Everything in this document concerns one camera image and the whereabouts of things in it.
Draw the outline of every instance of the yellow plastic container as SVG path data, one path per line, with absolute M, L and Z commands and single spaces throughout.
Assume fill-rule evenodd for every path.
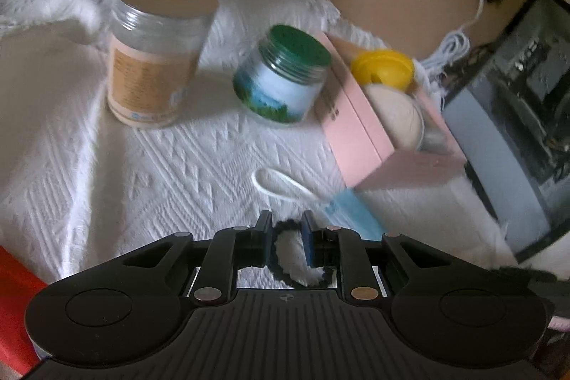
M 414 62 L 392 50 L 363 52 L 352 61 L 351 72 L 361 86 L 380 83 L 405 92 L 414 79 Z

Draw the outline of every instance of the red object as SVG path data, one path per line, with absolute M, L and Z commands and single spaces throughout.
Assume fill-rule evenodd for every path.
M 0 246 L 0 361 L 22 375 L 39 362 L 24 328 L 24 313 L 45 286 Z

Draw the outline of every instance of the silver screw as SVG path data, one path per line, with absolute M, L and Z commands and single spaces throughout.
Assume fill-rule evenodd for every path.
M 352 289 L 351 295 L 356 300 L 373 300 L 378 297 L 378 290 L 369 286 L 358 286 Z
M 194 292 L 194 298 L 200 301 L 214 301 L 220 298 L 222 292 L 212 286 L 204 286 Z

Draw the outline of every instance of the white cable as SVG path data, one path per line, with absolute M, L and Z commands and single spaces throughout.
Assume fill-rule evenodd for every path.
M 465 34 L 465 29 L 479 21 L 484 6 L 485 0 L 479 0 L 479 7 L 475 17 L 471 21 L 461 25 L 459 29 L 446 34 L 436 51 L 420 62 L 426 69 L 427 76 L 430 80 L 439 76 L 444 66 L 456 62 L 469 53 L 471 41 Z
M 278 200 L 283 200 L 285 202 L 298 202 L 299 199 L 289 196 L 289 195 L 282 195 L 280 193 L 276 193 L 273 192 L 272 190 L 269 190 L 265 187 L 263 187 L 260 183 L 259 183 L 259 179 L 257 178 L 257 175 L 260 171 L 267 171 L 267 172 L 272 172 L 273 174 L 275 174 L 278 178 L 280 178 L 282 181 L 291 184 L 292 186 L 295 186 L 296 188 L 298 188 L 301 192 L 303 192 L 305 195 L 307 195 L 312 201 L 314 202 L 323 202 L 324 199 L 322 199 L 321 197 L 319 197 L 318 195 L 315 195 L 313 192 L 311 192 L 307 187 L 305 187 L 303 184 L 300 184 L 299 182 L 297 182 L 295 179 L 290 178 L 287 174 L 285 174 L 284 172 L 275 170 L 273 168 L 260 168 L 258 170 L 255 170 L 252 172 L 252 182 L 253 185 L 255 186 L 255 188 L 257 190 L 259 190 L 259 192 L 261 193 L 265 193 L 265 195 L 270 196 L 272 198 L 277 198 Z

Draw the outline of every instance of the plastic jar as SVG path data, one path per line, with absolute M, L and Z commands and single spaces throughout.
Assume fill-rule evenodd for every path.
M 326 80 L 331 54 L 312 36 L 273 26 L 234 75 L 234 91 L 252 111 L 283 124 L 302 121 Z
M 217 8 L 217 0 L 116 1 L 107 100 L 119 120 L 151 129 L 178 117 Z

